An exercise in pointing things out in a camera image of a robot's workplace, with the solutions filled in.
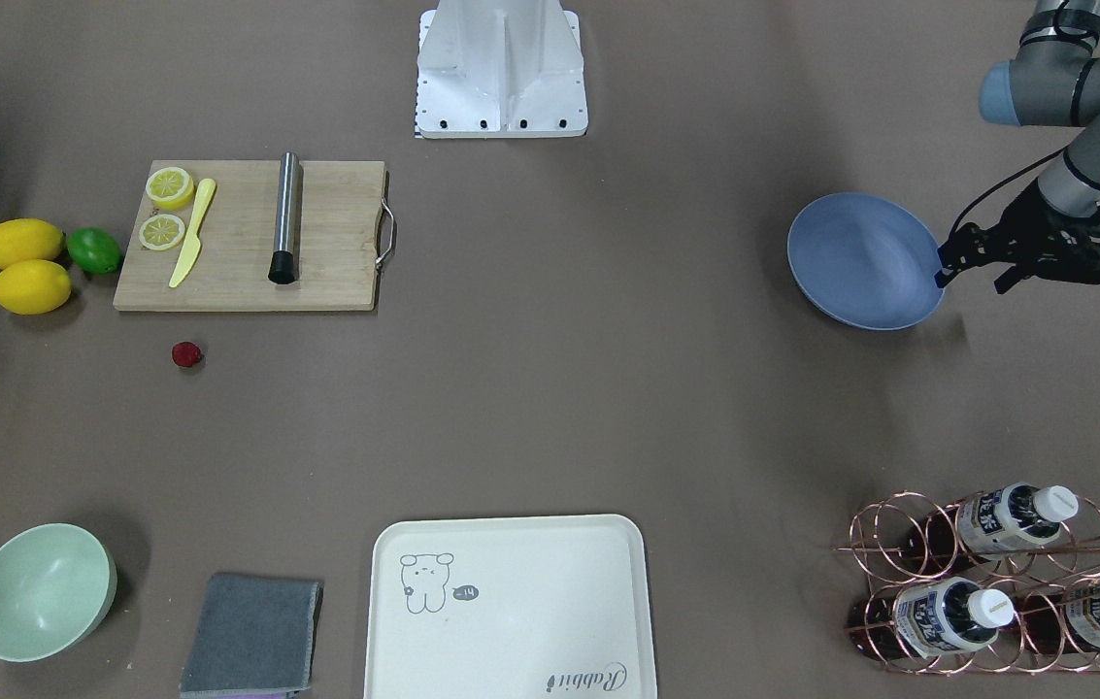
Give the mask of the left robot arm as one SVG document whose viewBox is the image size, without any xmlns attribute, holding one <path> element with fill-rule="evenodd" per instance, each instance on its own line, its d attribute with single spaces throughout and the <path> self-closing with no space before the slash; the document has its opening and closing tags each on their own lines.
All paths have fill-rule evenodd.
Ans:
<svg viewBox="0 0 1100 699">
<path fill-rule="evenodd" d="M 1018 54 L 985 75 L 987 122 L 1070 125 L 1068 146 L 1035 162 L 1037 177 L 989 227 L 958 218 L 937 256 L 936 285 L 1004 264 L 998 293 L 1027 278 L 1100 284 L 1100 1 L 1040 1 Z"/>
</svg>

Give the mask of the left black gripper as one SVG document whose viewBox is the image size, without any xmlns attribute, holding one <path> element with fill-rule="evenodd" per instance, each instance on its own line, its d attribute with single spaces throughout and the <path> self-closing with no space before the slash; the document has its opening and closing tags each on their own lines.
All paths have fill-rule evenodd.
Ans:
<svg viewBox="0 0 1100 699">
<path fill-rule="evenodd" d="M 1066 216 L 1047 203 L 1037 182 L 1028 183 L 994 229 L 963 223 L 939 245 L 937 256 L 941 270 L 934 282 L 941 290 L 963 271 L 1013 264 L 994 278 L 998 295 L 1040 271 L 1100 271 L 1100 200 L 1087 204 L 1084 217 Z"/>
</svg>

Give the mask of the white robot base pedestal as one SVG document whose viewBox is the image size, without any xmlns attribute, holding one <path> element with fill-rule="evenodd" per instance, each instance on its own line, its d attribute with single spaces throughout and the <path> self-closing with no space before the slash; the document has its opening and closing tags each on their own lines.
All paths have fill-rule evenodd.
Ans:
<svg viewBox="0 0 1100 699">
<path fill-rule="evenodd" d="M 583 136 L 580 18 L 558 1 L 440 1 L 419 18 L 414 133 Z"/>
</svg>

